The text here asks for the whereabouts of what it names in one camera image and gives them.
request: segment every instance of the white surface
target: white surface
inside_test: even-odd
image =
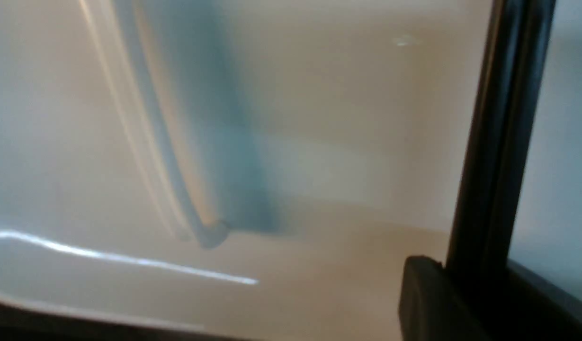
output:
[[[582,300],[582,0],[557,3],[510,256]]]
[[[398,337],[405,257],[444,257],[489,9],[0,1],[0,300]],[[196,218],[230,235],[202,248]]]

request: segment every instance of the black trim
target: black trim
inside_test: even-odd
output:
[[[491,13],[446,263],[466,290],[477,278],[488,235],[524,7],[522,0],[497,0]]]
[[[504,305],[512,339],[582,341],[582,302],[513,261]]]
[[[554,8],[555,0],[493,7],[447,257],[451,278],[475,301],[507,272]]]
[[[74,319],[0,304],[0,340],[12,339],[20,335],[42,340],[238,340],[199,333],[173,332],[157,328]]]

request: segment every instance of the glass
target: glass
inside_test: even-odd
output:
[[[556,5],[510,258],[582,300],[582,0]]]

